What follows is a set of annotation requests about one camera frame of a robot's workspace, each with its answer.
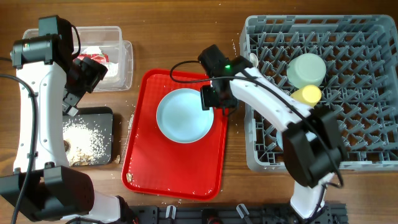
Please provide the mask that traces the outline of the red snack wrapper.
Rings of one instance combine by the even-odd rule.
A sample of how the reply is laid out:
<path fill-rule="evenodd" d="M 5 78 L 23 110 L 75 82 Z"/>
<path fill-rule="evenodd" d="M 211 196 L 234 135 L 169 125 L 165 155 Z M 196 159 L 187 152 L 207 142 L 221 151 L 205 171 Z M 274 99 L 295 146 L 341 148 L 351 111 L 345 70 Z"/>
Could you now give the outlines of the red snack wrapper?
<path fill-rule="evenodd" d="M 80 54 L 78 59 L 83 60 L 85 57 L 88 57 L 98 63 L 108 63 L 109 57 L 106 54 Z"/>

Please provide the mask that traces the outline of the white napkin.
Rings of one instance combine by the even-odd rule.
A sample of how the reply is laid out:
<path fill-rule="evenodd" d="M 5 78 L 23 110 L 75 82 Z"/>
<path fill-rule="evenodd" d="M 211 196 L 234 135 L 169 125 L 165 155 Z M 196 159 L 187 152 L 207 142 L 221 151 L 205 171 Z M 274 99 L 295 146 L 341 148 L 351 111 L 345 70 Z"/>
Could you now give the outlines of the white napkin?
<path fill-rule="evenodd" d="M 81 54 L 106 54 L 98 46 L 87 47 Z M 105 75 L 106 78 L 115 77 L 118 74 L 118 63 L 113 63 L 109 60 L 108 63 L 101 63 L 104 65 L 108 72 Z"/>

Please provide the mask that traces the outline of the light blue plate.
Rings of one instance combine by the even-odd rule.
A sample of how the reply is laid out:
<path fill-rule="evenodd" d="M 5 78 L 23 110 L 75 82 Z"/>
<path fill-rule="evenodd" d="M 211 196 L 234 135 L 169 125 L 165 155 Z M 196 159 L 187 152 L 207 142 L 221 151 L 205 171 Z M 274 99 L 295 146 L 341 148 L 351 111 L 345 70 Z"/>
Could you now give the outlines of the light blue plate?
<path fill-rule="evenodd" d="M 181 144 L 204 138 L 214 120 L 213 110 L 203 110 L 200 92 L 191 88 L 181 88 L 166 94 L 156 111 L 161 133 L 167 139 Z"/>

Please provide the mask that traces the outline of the white plastic spoon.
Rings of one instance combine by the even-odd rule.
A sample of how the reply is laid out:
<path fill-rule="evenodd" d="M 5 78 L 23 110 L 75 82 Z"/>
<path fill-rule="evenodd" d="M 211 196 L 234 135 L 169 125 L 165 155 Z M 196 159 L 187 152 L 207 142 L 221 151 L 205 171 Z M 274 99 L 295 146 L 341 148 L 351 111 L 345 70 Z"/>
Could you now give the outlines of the white plastic spoon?
<path fill-rule="evenodd" d="M 259 66 L 259 59 L 255 53 L 249 54 L 249 61 L 252 63 L 254 67 L 257 68 Z"/>

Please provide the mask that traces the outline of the light blue bowl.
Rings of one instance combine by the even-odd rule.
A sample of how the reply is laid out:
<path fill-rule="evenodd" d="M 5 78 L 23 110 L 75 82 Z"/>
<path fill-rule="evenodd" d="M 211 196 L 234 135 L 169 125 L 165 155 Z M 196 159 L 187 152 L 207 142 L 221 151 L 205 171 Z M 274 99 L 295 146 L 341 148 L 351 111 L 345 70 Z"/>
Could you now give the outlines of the light blue bowl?
<path fill-rule="evenodd" d="M 277 131 L 277 133 L 276 133 L 276 140 L 277 140 L 278 146 L 279 146 L 282 150 L 284 150 L 284 147 L 283 147 L 283 139 L 282 139 L 282 133 L 281 133 L 280 131 Z"/>

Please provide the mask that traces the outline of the green bowl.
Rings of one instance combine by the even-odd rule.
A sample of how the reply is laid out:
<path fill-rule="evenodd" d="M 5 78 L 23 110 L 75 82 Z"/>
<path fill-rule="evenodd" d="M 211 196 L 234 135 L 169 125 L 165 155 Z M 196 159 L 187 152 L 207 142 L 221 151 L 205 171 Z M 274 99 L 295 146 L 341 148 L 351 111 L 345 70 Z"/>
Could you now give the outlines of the green bowl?
<path fill-rule="evenodd" d="M 326 64 L 315 54 L 306 53 L 294 58 L 287 66 L 287 78 L 296 88 L 320 86 L 326 75 Z"/>

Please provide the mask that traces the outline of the yellow cup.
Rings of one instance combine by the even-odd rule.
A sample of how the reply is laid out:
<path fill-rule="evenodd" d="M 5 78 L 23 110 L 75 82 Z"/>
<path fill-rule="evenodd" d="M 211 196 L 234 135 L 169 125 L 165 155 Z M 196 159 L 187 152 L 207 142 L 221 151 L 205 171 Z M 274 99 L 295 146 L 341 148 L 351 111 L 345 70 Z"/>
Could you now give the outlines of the yellow cup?
<path fill-rule="evenodd" d="M 315 85 L 307 85 L 291 94 L 291 97 L 303 104 L 314 107 L 322 98 L 322 92 Z"/>

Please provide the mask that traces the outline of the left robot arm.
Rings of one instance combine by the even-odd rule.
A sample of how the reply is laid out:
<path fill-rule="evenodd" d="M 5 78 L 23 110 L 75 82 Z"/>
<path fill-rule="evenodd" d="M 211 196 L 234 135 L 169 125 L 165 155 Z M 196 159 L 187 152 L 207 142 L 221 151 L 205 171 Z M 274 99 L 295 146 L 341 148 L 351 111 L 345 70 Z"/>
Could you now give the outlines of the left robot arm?
<path fill-rule="evenodd" d="M 77 28 L 59 16 L 39 19 L 37 37 L 14 42 L 13 80 L 21 93 L 19 146 L 12 175 L 1 178 L 1 196 L 32 222 L 138 223 L 120 196 L 97 192 L 90 177 L 70 168 L 63 116 L 106 75 L 104 65 L 79 59 Z"/>

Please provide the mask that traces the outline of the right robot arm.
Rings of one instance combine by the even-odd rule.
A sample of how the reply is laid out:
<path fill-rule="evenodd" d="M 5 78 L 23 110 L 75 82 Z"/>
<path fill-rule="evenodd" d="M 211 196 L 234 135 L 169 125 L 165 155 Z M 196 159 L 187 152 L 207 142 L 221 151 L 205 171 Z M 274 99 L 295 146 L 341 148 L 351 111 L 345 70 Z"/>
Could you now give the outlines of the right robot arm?
<path fill-rule="evenodd" d="M 295 181 L 290 206 L 303 221 L 313 221 L 324 205 L 326 189 L 347 158 L 338 122 L 326 107 L 312 108 L 268 81 L 244 57 L 198 57 L 210 85 L 201 89 L 203 109 L 233 108 L 240 100 L 282 134 L 283 159 Z"/>

